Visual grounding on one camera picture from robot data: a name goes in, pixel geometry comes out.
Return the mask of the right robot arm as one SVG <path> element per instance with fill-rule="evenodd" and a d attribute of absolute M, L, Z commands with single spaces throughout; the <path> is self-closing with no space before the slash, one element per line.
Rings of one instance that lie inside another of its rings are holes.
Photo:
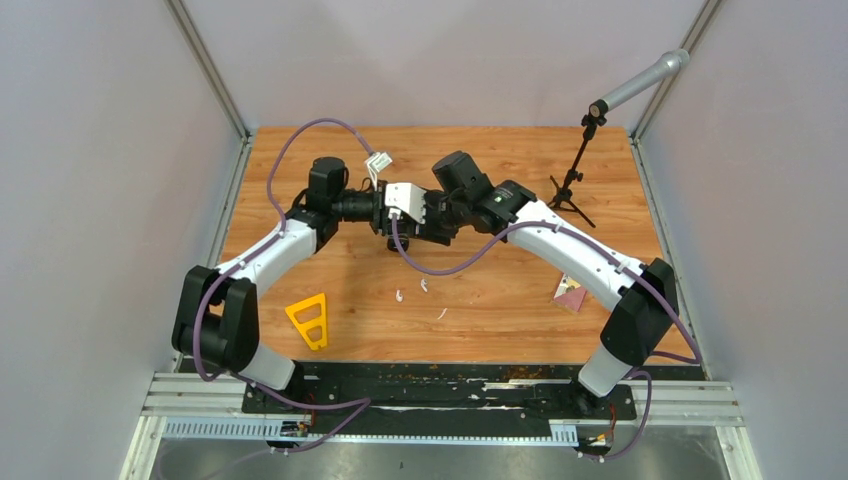
<path fill-rule="evenodd" d="M 432 171 L 437 190 L 409 182 L 386 185 L 392 234 L 402 235 L 411 224 L 410 237 L 449 242 L 460 228 L 471 226 L 576 280 L 610 316 L 599 347 L 578 373 L 571 403 L 584 417 L 601 414 L 613 387 L 642 366 L 679 321 L 673 268 L 659 258 L 646 264 L 605 246 L 513 180 L 493 185 L 465 152 L 449 154 Z"/>

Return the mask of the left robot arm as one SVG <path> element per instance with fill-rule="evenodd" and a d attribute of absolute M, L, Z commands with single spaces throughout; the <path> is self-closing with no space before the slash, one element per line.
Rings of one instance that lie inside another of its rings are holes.
<path fill-rule="evenodd" d="M 369 222 L 381 205 L 375 188 L 347 186 L 348 169 L 335 157 L 314 160 L 308 186 L 262 240 L 215 268 L 195 266 L 186 274 L 172 347 L 200 359 L 207 371 L 239 374 L 268 388 L 268 400 L 283 413 L 306 400 L 300 365 L 260 342 L 258 301 L 289 269 L 318 252 L 342 221 Z"/>

